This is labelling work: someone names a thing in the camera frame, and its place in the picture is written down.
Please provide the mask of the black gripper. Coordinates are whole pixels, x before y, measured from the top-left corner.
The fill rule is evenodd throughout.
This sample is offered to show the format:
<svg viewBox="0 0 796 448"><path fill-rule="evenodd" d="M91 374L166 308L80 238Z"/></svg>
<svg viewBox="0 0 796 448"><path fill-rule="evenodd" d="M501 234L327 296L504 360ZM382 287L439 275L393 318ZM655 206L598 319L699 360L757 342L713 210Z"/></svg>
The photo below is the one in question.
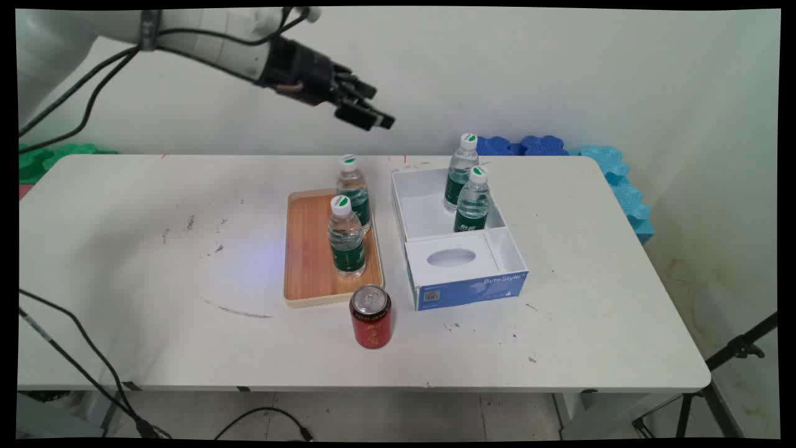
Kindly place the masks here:
<svg viewBox="0 0 796 448"><path fill-rule="evenodd" d="M276 37L269 42L267 59L256 85L310 106L338 104L335 118L364 131L391 129L396 121L367 102L376 96L375 86L361 80L350 68L296 40ZM340 100L338 88L356 96Z"/></svg>

